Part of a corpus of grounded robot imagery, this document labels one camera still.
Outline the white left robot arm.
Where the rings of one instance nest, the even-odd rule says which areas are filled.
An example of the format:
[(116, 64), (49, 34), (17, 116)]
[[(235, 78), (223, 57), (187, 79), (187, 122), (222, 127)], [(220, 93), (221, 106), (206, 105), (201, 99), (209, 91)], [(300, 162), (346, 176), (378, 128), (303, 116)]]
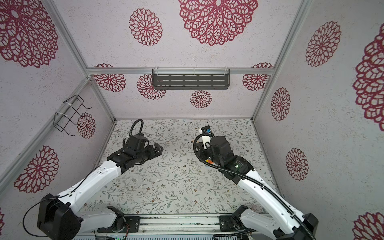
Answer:
[(83, 180), (56, 196), (51, 194), (39, 203), (37, 227), (52, 240), (71, 240), (77, 234), (107, 228), (122, 231), (127, 227), (124, 213), (115, 207), (81, 212), (84, 204), (102, 187), (138, 164), (162, 155), (164, 148), (149, 144), (143, 134), (128, 138), (123, 147), (107, 157)]

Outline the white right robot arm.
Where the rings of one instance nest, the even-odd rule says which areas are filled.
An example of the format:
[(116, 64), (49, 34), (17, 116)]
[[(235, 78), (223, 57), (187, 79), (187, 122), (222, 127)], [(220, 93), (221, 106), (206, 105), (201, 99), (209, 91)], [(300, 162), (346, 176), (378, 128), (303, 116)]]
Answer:
[(225, 137), (200, 134), (193, 141), (193, 151), (201, 163), (247, 191), (267, 211), (267, 214), (259, 214), (240, 206), (224, 221), (239, 235), (257, 232), (274, 240), (315, 239), (318, 219), (284, 200), (246, 159), (234, 154)]

